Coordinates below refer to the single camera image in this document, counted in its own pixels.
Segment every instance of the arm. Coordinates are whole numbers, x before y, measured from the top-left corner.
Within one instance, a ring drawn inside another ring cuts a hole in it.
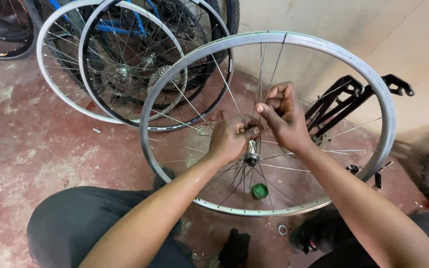
[[[251,118],[243,119],[256,125]],[[236,161],[248,141],[260,132],[254,127],[240,133],[242,127],[241,117],[221,121],[213,131],[206,156],[123,216],[95,244],[79,268],[146,267],[203,186],[220,168]]]
[[[268,99],[257,103],[256,110],[277,142],[312,172],[375,262],[383,268],[429,267],[429,238],[420,227],[311,141],[293,84],[275,85]]]

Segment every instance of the concrete floor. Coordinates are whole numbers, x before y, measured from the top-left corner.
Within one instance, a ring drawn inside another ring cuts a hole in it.
[[[231,88],[241,94],[250,81],[248,76],[236,72]],[[229,109],[232,105],[225,97],[211,114],[211,120],[219,119],[216,117],[219,111]],[[182,135],[182,131],[172,132],[167,137]],[[359,128],[346,142],[351,145],[377,138]],[[391,153],[387,161],[393,160],[394,164],[382,172],[380,191],[405,213],[426,202],[413,182],[417,172],[414,168],[418,165],[410,157],[401,149]],[[28,254],[26,226],[33,209],[49,195],[84,185],[150,189],[153,177],[142,154],[137,130],[89,118],[69,107],[49,88],[34,55],[17,62],[0,62],[1,268],[37,267]],[[205,197],[209,198],[210,193],[214,192],[205,193]],[[303,215],[246,218],[192,204],[182,219],[178,238],[198,256],[218,253],[231,228],[251,235],[246,267],[303,268],[321,256],[319,252],[308,256],[299,253],[289,246],[288,235],[277,232],[280,224],[295,228],[303,221]],[[203,259],[195,264],[201,268],[209,262],[210,259]]]

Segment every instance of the crack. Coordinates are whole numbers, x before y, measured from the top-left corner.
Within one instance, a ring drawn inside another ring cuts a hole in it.
[[[372,49],[372,51],[371,52],[369,52],[367,55],[366,55],[366,57],[368,57],[391,33],[392,33],[392,31],[396,28],[396,27],[399,27],[404,21],[405,21],[405,19],[408,17],[408,15],[410,15],[410,14],[412,14],[414,11],[415,11],[415,9],[417,9],[419,6],[421,6],[423,3],[425,3],[426,2],[426,0],[423,0],[423,2],[421,2],[419,5],[417,5],[417,6],[415,6],[415,8],[412,10],[412,11],[410,11],[410,13],[408,13],[407,15],[405,15],[404,17],[403,17],[403,20],[400,22],[400,24],[399,25],[397,25],[397,26],[395,26],[395,27],[393,27],[391,30],[390,30],[390,33],[388,33],[387,34],[387,36],[385,36],[385,38],[384,39],[382,39],[382,41],[380,41],[380,43],[378,43],[373,49]]]

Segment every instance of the hand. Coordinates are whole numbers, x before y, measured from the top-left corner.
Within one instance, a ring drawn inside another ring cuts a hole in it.
[[[313,144],[307,131],[302,104],[292,82],[277,84],[269,90],[266,103],[256,103],[256,111],[267,121],[280,146],[295,154]]]
[[[206,157],[219,161],[221,167],[237,161],[246,150],[248,142],[260,132],[259,119],[250,115],[243,115],[242,119],[240,116],[224,119],[213,130]]]

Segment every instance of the blue bicycle frame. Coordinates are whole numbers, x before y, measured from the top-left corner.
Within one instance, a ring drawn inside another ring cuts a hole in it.
[[[158,19],[160,19],[160,15],[158,14],[158,9],[155,7],[153,2],[151,0],[145,0],[145,1],[153,9],[153,13],[155,14],[155,16]],[[61,7],[61,5],[57,2],[57,0],[49,0],[49,2],[54,7],[54,9],[59,9]],[[128,35],[137,34],[137,35],[147,36],[145,28],[143,27],[142,20],[140,19],[140,16],[136,12],[134,12],[134,15],[135,15],[136,23],[137,23],[139,30],[129,31],[129,30],[124,30],[124,29],[118,28],[122,25],[121,25],[120,21],[117,21],[117,20],[101,20],[100,23],[97,24],[96,28],[99,31],[106,32],[106,33],[117,33],[117,34],[128,34]],[[66,21],[69,21],[69,19],[65,15],[64,15],[64,18]]]

